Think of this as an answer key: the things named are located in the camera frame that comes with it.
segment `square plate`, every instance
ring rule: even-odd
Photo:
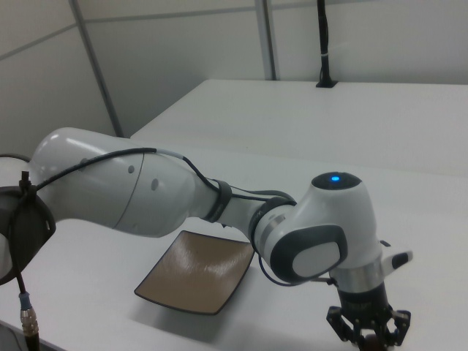
[[[250,243],[182,231],[135,294],[171,309],[217,314],[253,257]]]

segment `table surface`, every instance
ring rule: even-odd
[[[412,312],[400,350],[459,350],[468,314],[466,86],[209,80],[132,139],[189,157],[207,176],[300,199],[310,180],[343,170],[366,183],[378,236],[414,251],[386,279],[395,309]],[[40,336],[64,350],[354,350],[325,321],[336,290],[271,284],[254,260],[216,316],[157,306],[133,290],[182,230],[245,240],[188,219],[163,238],[77,220],[24,271]],[[0,322],[20,328],[18,287],[0,287]]]

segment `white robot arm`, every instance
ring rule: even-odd
[[[412,253],[378,240],[369,194],[353,175],[317,176],[296,204],[282,192],[246,192],[208,180],[179,154],[71,128],[47,136],[26,168],[33,186],[23,179],[21,189],[0,188],[0,284],[15,276],[8,241],[12,213],[16,211],[15,221],[20,218],[18,203],[26,202],[28,189],[33,189],[32,196],[37,192],[41,206],[50,209],[56,221],[84,219],[153,237],[171,233],[190,216],[238,228],[286,283],[300,284],[330,274],[341,308],[331,307],[327,318],[342,340],[362,347],[361,330],[371,329],[382,346],[403,341],[410,314],[392,310],[383,282],[410,261]],[[15,245],[20,269],[51,235],[48,221],[43,225],[44,240],[18,234],[34,244],[23,251]],[[393,333],[387,328],[390,318],[396,321]]]

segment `white wall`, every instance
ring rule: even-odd
[[[257,2],[79,1],[126,136],[206,79],[269,78]]]
[[[68,1],[0,1],[0,154],[59,127],[114,134]]]
[[[333,79],[468,84],[467,0],[327,0]],[[272,0],[282,80],[317,80],[315,0]]]
[[[316,0],[269,0],[280,80],[317,80]],[[468,1],[326,0],[331,74],[468,84]],[[79,0],[130,136],[209,78],[271,79],[261,0]]]

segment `metal connector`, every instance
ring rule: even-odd
[[[39,333],[36,312],[32,307],[25,311],[21,310],[20,317],[25,337],[35,336]]]

